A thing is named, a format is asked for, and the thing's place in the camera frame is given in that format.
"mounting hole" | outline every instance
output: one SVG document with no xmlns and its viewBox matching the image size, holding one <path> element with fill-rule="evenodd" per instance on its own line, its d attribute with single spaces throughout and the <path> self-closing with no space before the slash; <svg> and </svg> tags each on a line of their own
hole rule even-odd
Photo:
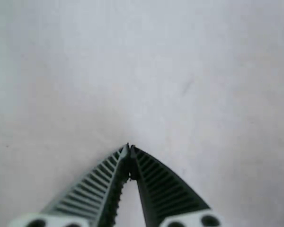
<svg viewBox="0 0 284 227">
<path fill-rule="evenodd" d="M 203 226 L 205 227 L 214 227 L 214 226 L 219 226 L 220 222 L 219 220 L 212 216 L 212 215 L 205 215 L 202 217 L 201 222 Z"/>
<path fill-rule="evenodd" d="M 31 221 L 27 227 L 45 227 L 46 222 L 42 219 L 36 219 Z"/>
<path fill-rule="evenodd" d="M 183 225 L 182 223 L 178 221 L 174 221 L 174 222 L 169 223 L 167 227 L 185 227 L 185 225 Z"/>
<path fill-rule="evenodd" d="M 71 223 L 71 224 L 69 224 L 69 225 L 67 225 L 65 227 L 81 227 L 81 225 L 75 224 L 75 223 Z"/>
</svg>

